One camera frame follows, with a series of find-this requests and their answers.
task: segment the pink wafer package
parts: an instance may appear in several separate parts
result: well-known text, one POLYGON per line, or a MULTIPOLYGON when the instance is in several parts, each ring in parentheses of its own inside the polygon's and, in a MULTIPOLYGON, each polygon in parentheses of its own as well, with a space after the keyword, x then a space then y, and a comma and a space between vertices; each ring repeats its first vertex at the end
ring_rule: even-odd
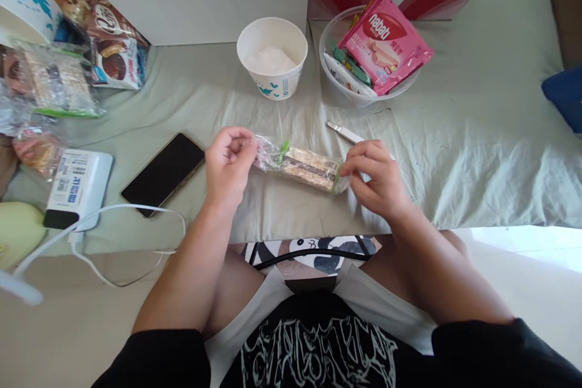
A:
POLYGON ((386 94, 435 53, 392 0, 371 0, 338 44, 372 78, 374 91, 386 94))

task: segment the smartphone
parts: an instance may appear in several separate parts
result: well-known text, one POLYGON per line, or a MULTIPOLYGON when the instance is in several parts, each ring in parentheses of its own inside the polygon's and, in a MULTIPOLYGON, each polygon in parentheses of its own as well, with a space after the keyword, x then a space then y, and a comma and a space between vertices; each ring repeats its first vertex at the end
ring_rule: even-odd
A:
MULTIPOLYGON (((161 207, 204 162, 204 149, 178 133, 121 191, 129 203, 161 207)), ((138 209, 146 218, 156 211, 138 209)))

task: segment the charging cable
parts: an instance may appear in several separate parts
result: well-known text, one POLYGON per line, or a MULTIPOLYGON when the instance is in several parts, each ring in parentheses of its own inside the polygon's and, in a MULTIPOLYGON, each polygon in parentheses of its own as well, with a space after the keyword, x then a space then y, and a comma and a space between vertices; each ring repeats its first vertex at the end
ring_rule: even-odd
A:
POLYGON ((14 271, 12 276, 7 275, 7 276, 9 276, 9 278, 6 278, 5 276, 0 275, 0 288, 5 288, 5 290, 18 295, 20 298, 22 298, 26 303, 30 304, 31 306, 35 306, 35 305, 38 305, 39 303, 41 303, 42 302, 42 294, 38 290, 36 290, 35 288, 31 287, 29 284, 26 283, 26 281, 24 280, 24 272, 31 265, 31 263, 36 258, 38 258, 45 250, 47 250, 49 247, 55 245, 56 242, 60 241, 61 239, 63 239, 67 235, 69 235, 69 243, 71 244, 71 251, 72 251, 73 255, 75 255, 81 261, 84 261, 85 263, 87 263, 91 267, 93 272, 99 277, 99 279, 104 281, 109 286, 116 287, 116 288, 123 288, 123 287, 129 286, 129 285, 136 283, 137 281, 143 279, 144 277, 146 277, 148 274, 150 274, 152 271, 154 271, 160 265, 164 255, 171 255, 171 254, 176 252, 176 250, 172 250, 172 251, 156 250, 155 253, 158 253, 161 256, 160 256, 158 262, 156 263, 155 267, 152 268, 150 271, 148 271, 143 276, 140 276, 138 279, 135 279, 129 283, 118 284, 118 283, 114 283, 114 282, 108 280, 99 271, 99 269, 95 266, 95 264, 88 257, 82 255, 77 250, 77 244, 79 244, 82 241, 83 233, 82 232, 75 232, 75 229, 81 223, 93 218, 96 215, 101 214, 101 212, 105 212, 107 210, 117 209, 117 208, 149 209, 149 210, 154 210, 154 211, 159 211, 159 212, 170 212, 172 214, 178 215, 180 217, 180 220, 182 221, 182 238, 186 236, 186 220, 184 219, 184 217, 181 214, 179 214, 178 212, 172 211, 170 209, 153 207, 153 206, 146 206, 146 205, 138 205, 138 204, 129 204, 129 203, 105 206, 105 207, 102 207, 101 209, 98 209, 95 212, 92 212, 92 213, 88 214, 87 216, 81 218, 79 221, 70 225, 68 228, 63 230, 61 233, 56 235, 54 238, 48 240, 44 244, 41 244, 37 249, 32 251, 31 254, 29 254, 26 258, 24 258, 24 260, 16 268, 16 270, 14 271))

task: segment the bed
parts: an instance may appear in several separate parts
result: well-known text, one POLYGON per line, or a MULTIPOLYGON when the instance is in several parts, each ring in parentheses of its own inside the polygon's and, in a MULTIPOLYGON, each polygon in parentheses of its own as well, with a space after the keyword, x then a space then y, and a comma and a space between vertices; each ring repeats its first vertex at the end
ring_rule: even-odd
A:
MULTIPOLYGON (((453 21, 417 22, 433 60, 406 93, 364 109, 344 107, 318 64, 325 25, 310 22, 299 89, 283 102, 259 95, 235 44, 153 48, 140 92, 103 97, 102 119, 65 123, 72 146, 114 157, 105 205, 123 202, 120 190, 178 131, 208 147, 222 126, 243 125, 345 156, 350 144, 325 126, 330 119, 385 141, 413 201, 439 229, 582 227, 582 141, 540 89, 563 69, 550 0, 471 0, 453 21)), ((201 172, 167 207, 192 219, 205 189, 201 172)), ((49 190, 20 171, 5 201, 43 208, 49 190)), ((253 169, 231 243, 389 231, 351 192, 329 196, 253 169)), ((119 210, 87 232, 85 252, 171 249, 180 236, 171 214, 119 210)), ((47 252, 66 253, 65 241, 47 252)))

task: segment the paper cup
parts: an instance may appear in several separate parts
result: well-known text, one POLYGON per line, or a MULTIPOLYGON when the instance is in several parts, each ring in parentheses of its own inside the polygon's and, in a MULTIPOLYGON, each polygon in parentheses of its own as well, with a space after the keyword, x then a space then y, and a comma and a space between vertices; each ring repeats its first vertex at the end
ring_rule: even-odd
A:
POLYGON ((278 17, 265 17, 243 29, 236 42, 236 53, 261 95, 269 100, 281 101, 291 97, 297 89, 307 57, 307 40, 292 22, 278 17), (265 75, 249 68, 247 58, 268 45, 284 51, 297 66, 280 75, 265 75))
POLYGON ((61 18, 54 0, 0 0, 0 44, 11 47, 10 37, 51 43, 61 18))

